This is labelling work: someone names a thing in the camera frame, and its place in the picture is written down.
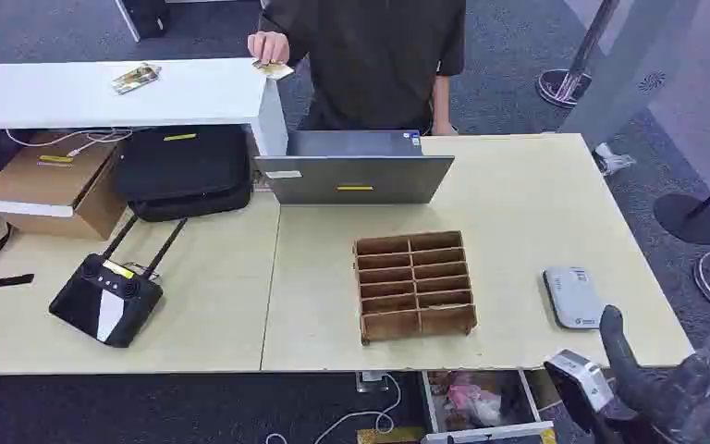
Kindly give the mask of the person's right hand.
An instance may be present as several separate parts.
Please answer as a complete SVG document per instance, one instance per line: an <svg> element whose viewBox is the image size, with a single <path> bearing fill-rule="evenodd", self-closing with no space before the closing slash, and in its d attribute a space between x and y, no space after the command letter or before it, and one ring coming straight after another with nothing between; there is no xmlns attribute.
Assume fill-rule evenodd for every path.
<svg viewBox="0 0 710 444"><path fill-rule="evenodd" d="M290 44L284 33L275 31L257 31L247 38L249 54L261 65L288 65Z"/></svg>

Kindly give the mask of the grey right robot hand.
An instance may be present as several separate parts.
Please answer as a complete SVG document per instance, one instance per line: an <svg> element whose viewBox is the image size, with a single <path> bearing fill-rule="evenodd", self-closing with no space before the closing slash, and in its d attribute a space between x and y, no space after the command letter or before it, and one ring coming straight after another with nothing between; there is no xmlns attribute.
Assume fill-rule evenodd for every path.
<svg viewBox="0 0 710 444"><path fill-rule="evenodd" d="M666 377L651 378L633 354L616 306L605 306L599 330L624 404L675 443L693 443L710 432L710 333Z"/></svg>

